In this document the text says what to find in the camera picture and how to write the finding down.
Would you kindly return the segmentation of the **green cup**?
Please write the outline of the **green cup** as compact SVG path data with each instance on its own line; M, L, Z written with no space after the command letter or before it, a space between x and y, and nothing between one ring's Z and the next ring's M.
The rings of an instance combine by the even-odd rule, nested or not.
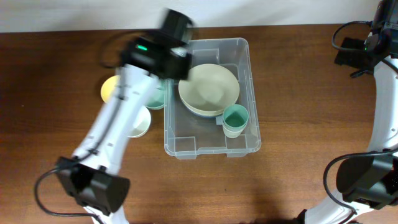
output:
M223 111L222 119L228 129L241 130L249 121L249 112L243 105L234 104Z

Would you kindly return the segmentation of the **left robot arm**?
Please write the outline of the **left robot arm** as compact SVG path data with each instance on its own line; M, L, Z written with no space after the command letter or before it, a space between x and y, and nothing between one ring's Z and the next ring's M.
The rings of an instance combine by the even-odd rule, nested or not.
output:
M130 181L120 177L129 132L160 80L185 80L192 61L192 20L168 10L158 29L131 40L120 53L119 80L83 142L55 173L66 191L95 223L127 223L123 203Z

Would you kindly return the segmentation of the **cream white plate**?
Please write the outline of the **cream white plate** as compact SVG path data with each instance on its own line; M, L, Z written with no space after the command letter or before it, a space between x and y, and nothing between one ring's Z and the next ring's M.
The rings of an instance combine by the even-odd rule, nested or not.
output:
M189 70L188 79L178 84L178 93L187 96L239 97L238 79L227 68L216 64L197 65Z

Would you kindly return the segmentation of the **white bowl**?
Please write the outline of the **white bowl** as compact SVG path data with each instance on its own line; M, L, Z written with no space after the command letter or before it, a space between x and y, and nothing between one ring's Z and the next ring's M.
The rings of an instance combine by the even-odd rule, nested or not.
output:
M151 121L152 121L152 116L150 114L150 111L145 106L143 106L139 110L137 118L134 124L132 125L128 137L139 138L145 135L145 133L148 132L150 128Z

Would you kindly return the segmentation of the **dark blue plate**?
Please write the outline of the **dark blue plate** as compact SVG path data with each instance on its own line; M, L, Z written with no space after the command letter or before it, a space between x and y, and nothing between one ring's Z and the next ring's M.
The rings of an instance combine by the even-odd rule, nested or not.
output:
M197 112L195 112L195 111L193 111L192 109L190 109L190 108L187 108L191 113L193 113L194 115L196 115L196 116L199 116L199 117L202 117L202 118L216 118L216 117L218 117L218 116L222 116L222 113L221 114L216 114L216 115L203 115L203 114L200 114L200 113L197 113Z

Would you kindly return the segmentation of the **beige plate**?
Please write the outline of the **beige plate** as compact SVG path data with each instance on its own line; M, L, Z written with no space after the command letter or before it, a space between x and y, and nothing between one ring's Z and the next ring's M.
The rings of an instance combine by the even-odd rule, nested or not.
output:
M235 104L239 97L222 96L180 96L182 103L193 111L203 115L221 114L223 111Z

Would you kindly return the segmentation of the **yellow bowl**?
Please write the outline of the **yellow bowl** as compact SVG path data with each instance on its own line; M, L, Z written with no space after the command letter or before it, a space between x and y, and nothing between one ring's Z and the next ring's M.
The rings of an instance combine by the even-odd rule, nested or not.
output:
M104 103L107 103L111 97L115 86L118 84L119 75L109 77L101 86L100 95Z

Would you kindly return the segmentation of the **cream white cup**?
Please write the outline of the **cream white cup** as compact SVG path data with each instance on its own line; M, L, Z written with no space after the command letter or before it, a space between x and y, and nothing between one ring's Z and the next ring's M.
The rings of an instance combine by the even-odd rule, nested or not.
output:
M244 129L245 129L245 126L235 128L235 127L227 126L226 124L223 125L224 135L231 139L237 138L244 131Z

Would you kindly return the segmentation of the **grey cup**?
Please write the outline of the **grey cup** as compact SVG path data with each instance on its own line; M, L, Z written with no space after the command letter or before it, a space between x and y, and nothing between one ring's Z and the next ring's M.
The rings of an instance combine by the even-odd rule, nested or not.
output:
M229 119L223 121L223 128L228 132L242 132L247 126L247 121L241 119Z

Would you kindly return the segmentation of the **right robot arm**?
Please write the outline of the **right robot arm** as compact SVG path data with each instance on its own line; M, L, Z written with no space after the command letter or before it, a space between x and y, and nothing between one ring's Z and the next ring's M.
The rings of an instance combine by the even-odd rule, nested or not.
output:
M362 47L333 44L340 52L371 58L366 68L376 81L376 108L366 152L330 161L323 173L326 198L303 210L296 223L350 223L356 217L397 205L397 1L380 1Z

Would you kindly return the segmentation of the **green bowl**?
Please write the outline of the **green bowl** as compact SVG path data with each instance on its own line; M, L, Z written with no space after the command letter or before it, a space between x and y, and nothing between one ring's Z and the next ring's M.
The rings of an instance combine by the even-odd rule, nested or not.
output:
M165 105L165 81L159 80L151 97L147 100L146 107L150 110L160 110Z

